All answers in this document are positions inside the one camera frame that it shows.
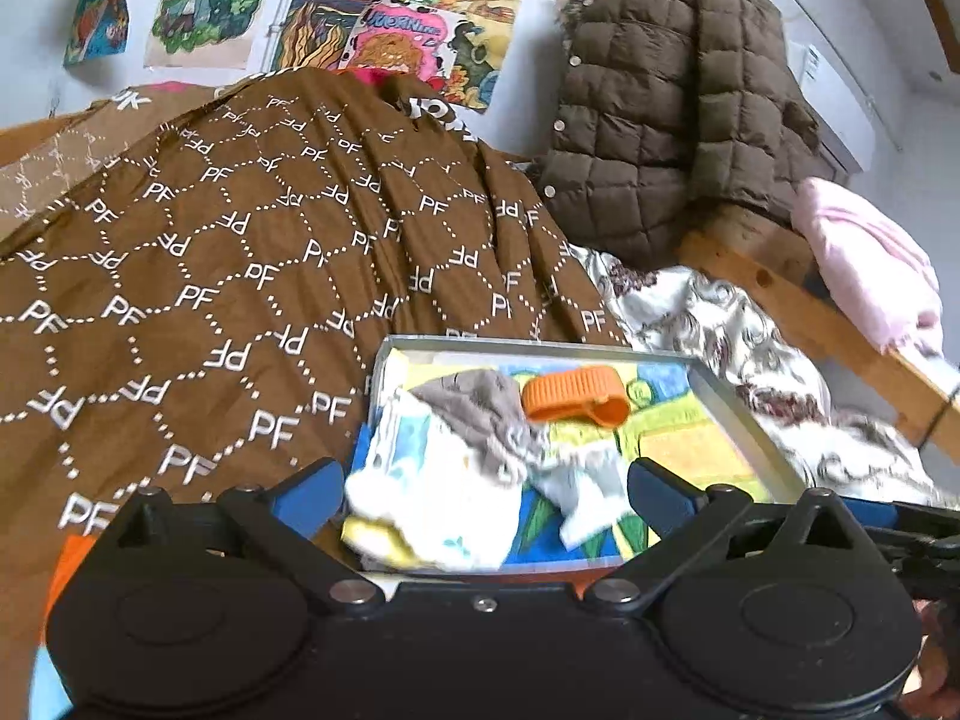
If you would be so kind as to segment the person's right hand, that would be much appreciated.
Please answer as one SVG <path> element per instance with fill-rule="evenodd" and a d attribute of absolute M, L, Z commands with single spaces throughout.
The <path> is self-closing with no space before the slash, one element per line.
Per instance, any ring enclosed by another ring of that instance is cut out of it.
<path fill-rule="evenodd" d="M 914 603 L 926 637 L 918 660 L 919 686 L 905 692 L 901 708 L 913 718 L 958 717 L 958 605 Z"/>

